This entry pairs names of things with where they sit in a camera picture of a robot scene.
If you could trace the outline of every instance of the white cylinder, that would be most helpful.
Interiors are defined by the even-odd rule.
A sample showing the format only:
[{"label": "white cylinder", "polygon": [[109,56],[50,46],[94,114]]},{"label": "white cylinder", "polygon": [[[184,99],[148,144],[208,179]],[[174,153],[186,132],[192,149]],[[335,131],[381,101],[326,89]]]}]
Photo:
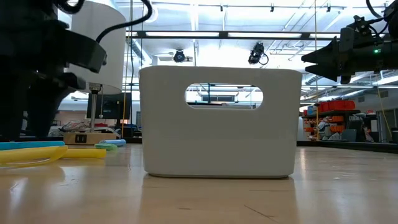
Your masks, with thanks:
[{"label": "white cylinder", "polygon": [[[80,12],[72,16],[72,31],[95,40],[106,28],[123,22],[126,22],[126,19],[111,1],[101,1],[101,3],[85,1]],[[90,92],[88,84],[91,82],[102,84],[104,94],[121,92],[125,43],[125,29],[114,30],[101,40],[100,45],[107,54],[107,64],[101,67],[98,74],[76,65],[70,65],[70,72],[86,80],[86,89],[82,91]]]}]

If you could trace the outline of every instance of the shelf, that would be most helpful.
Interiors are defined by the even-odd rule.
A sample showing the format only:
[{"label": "shelf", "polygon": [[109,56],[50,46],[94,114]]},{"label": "shelf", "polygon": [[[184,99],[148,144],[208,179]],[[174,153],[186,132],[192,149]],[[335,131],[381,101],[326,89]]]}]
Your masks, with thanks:
[{"label": "shelf", "polygon": [[[325,116],[338,116],[338,115],[346,115],[346,114],[356,114],[356,113],[360,113],[360,110],[334,110],[334,111],[327,111],[327,112],[322,112],[319,113],[319,117],[325,117]],[[317,115],[316,114],[311,114],[311,115],[307,115],[307,116],[303,116],[302,118],[316,118]]]}]

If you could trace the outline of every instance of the metal pole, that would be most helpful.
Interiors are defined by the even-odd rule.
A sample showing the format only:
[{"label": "metal pole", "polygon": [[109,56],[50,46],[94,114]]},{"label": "metal pole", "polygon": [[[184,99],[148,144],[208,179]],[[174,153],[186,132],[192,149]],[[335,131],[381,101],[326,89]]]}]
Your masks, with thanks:
[{"label": "metal pole", "polygon": [[94,124],[95,124],[95,110],[97,105],[97,94],[91,94],[91,121],[90,121],[90,132],[94,132]]}]

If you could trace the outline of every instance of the lamp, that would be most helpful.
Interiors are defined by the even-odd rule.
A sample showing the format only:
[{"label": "lamp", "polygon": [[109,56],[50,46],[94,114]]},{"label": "lamp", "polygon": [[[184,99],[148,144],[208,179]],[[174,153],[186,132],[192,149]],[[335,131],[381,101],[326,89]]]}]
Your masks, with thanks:
[{"label": "lamp", "polygon": [[[72,16],[72,31],[96,39],[106,28],[125,21],[112,1],[87,0],[80,12]],[[99,74],[70,65],[71,72],[86,80],[86,89],[82,91],[92,94],[90,132],[94,131],[98,93],[113,95],[121,92],[125,40],[125,29],[114,30],[102,39],[100,44],[106,51],[107,63]]]}]

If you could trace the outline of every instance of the ceiling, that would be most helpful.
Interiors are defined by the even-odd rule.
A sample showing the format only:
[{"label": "ceiling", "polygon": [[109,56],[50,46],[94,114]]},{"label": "ceiling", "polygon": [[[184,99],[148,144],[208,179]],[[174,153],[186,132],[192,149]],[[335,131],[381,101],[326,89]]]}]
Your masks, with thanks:
[{"label": "ceiling", "polygon": [[[376,12],[382,14],[385,0],[371,0]],[[130,21],[130,0],[114,0],[119,11],[127,21]],[[271,4],[275,6],[270,12]],[[317,25],[315,26],[314,1],[304,0],[152,0],[154,15],[151,22],[136,25],[132,30],[228,30],[228,31],[269,31],[269,32],[339,32],[342,27],[353,23],[353,16],[364,16],[374,19],[366,7],[365,0],[317,0]],[[143,5],[141,1],[132,1],[132,17],[142,17]],[[376,30],[384,27],[384,21],[373,24]],[[194,45],[197,45],[197,66],[217,67],[261,67],[260,64],[249,65],[248,57],[251,49],[258,40],[190,40],[190,39],[142,39],[142,49],[149,55],[158,57],[158,65],[194,66],[194,62],[175,63],[172,55],[176,50],[183,50],[184,54],[194,58]],[[261,41],[268,50],[269,63],[264,68],[289,68],[303,72],[303,83],[313,78],[313,74],[305,73],[305,67],[310,63],[303,63],[301,55],[326,46],[329,41]],[[371,73],[359,73],[352,84],[370,85]],[[322,78],[319,85],[338,85],[333,81]],[[346,90],[339,94],[346,94],[355,90]],[[313,91],[303,91],[302,95],[312,94]]]}]

